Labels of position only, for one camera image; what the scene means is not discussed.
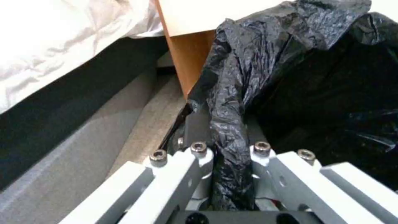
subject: wooden panel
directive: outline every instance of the wooden panel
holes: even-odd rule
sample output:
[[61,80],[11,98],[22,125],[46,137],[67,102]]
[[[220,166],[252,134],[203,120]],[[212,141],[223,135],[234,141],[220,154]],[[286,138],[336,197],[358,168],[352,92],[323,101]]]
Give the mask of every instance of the wooden panel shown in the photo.
[[159,2],[155,2],[162,20],[174,66],[176,67],[177,76],[181,84],[184,97],[187,98],[188,93],[191,91],[193,85],[200,76],[202,67],[213,42],[214,31],[211,30],[170,37]]

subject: gray fabric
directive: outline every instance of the gray fabric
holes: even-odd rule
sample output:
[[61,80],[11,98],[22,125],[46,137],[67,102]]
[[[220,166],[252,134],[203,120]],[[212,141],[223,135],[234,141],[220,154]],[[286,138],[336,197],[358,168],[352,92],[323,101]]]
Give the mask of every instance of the gray fabric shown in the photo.
[[154,66],[167,49],[164,37],[119,39],[0,114],[0,191],[43,159],[138,75]]
[[154,96],[142,111],[108,177],[127,161],[142,163],[158,149],[178,112],[184,107],[186,101],[176,75],[159,76],[156,86]]
[[0,194],[0,223],[58,223],[94,191],[148,102],[155,77],[154,68],[137,77]]

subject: screw hole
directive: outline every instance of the screw hole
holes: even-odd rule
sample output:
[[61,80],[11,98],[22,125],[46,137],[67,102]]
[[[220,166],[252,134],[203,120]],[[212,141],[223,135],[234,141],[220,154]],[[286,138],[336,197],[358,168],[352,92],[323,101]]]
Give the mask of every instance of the screw hole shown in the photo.
[[310,150],[306,150],[306,149],[299,149],[297,151],[297,154],[301,158],[306,159],[306,160],[314,160],[316,158],[315,154],[313,152],[311,152]]
[[209,224],[209,219],[202,213],[195,212],[187,217],[185,224]]
[[279,184],[280,184],[282,187],[286,187],[286,186],[287,186],[287,183],[286,183],[286,180],[285,180],[284,177],[282,177],[282,176],[279,177]]
[[277,224],[300,224],[291,214],[282,213],[276,217]]
[[308,205],[306,205],[306,204],[300,204],[298,206],[297,210],[300,211],[300,212],[310,212],[311,211],[310,207]]
[[193,147],[194,147],[195,149],[201,149],[201,148],[202,148],[202,144],[196,143],[195,145],[193,145]]
[[153,153],[153,156],[154,156],[154,157],[161,157],[161,156],[163,156],[163,152],[162,152],[161,150],[155,151],[155,152]]
[[265,142],[259,142],[258,146],[263,147],[263,148],[268,148],[269,144],[265,143]]

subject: black metal plate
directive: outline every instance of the black metal plate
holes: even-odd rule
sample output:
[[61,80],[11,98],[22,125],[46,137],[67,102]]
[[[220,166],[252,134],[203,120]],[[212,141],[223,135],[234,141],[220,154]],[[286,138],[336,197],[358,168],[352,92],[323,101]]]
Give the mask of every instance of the black metal plate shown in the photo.
[[168,224],[320,224],[312,212],[180,211]]
[[201,107],[196,113],[188,115],[185,119],[184,148],[188,148],[196,141],[203,141],[211,148],[210,114],[207,105]]

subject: wooden cabinet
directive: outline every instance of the wooden cabinet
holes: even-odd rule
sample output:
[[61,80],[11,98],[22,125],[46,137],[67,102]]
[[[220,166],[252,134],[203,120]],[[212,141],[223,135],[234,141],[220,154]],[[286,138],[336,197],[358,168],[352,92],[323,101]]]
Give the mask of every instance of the wooden cabinet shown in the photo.
[[[202,71],[213,42],[214,29],[225,18],[238,20],[285,1],[155,0],[185,98]],[[388,7],[389,1],[373,1],[371,11],[397,18],[394,7]]]

